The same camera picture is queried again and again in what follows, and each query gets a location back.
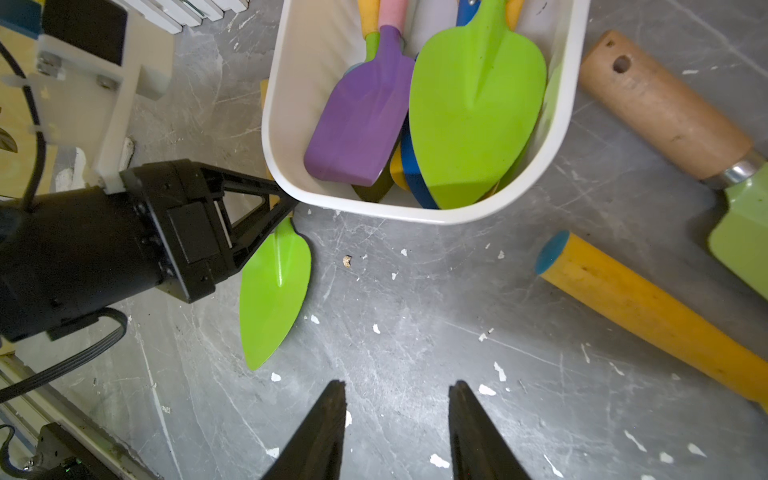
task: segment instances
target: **pink handle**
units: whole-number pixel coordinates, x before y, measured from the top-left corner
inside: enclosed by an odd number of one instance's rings
[[[400,35],[406,27],[406,15],[408,14],[408,0],[381,0],[379,6],[379,30],[384,25],[391,25],[400,31]]]

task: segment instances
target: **metal ferrule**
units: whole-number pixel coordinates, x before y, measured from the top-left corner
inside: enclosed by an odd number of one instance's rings
[[[752,177],[766,164],[768,164],[768,160],[760,152],[752,149],[732,167],[723,170],[718,175],[705,178],[702,182],[714,190],[723,190]]]

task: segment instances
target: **metal bolt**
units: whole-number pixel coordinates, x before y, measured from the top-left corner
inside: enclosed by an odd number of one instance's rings
[[[48,77],[57,77],[58,72],[61,70],[61,57],[47,51],[41,51],[38,54],[36,68],[40,74]]]
[[[96,84],[99,87],[106,88],[107,90],[118,89],[118,83],[109,77],[105,77],[104,75],[96,75]]]

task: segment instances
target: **white plastic bin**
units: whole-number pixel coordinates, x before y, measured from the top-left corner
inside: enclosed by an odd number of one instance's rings
[[[455,24],[456,0],[411,0],[406,54]],[[544,109],[520,174],[490,198],[453,210],[427,210],[397,186],[380,204],[360,200],[351,186],[324,182],[304,168],[310,142],[331,90],[365,57],[356,0],[286,0],[263,114],[266,162],[292,197],[318,207],[422,223],[465,223],[487,217],[520,197],[549,166],[571,121],[589,13],[589,0],[527,0],[517,32],[547,60]]]

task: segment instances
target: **yellow wooden handle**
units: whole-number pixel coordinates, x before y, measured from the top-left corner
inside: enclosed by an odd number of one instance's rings
[[[525,0],[509,0],[507,2],[507,26],[512,31],[518,27],[520,11],[523,9],[524,3]]]
[[[360,10],[362,37],[379,31],[379,0],[357,0],[357,8]]]
[[[768,405],[768,362],[576,235],[555,235],[541,251],[536,273],[734,392]]]

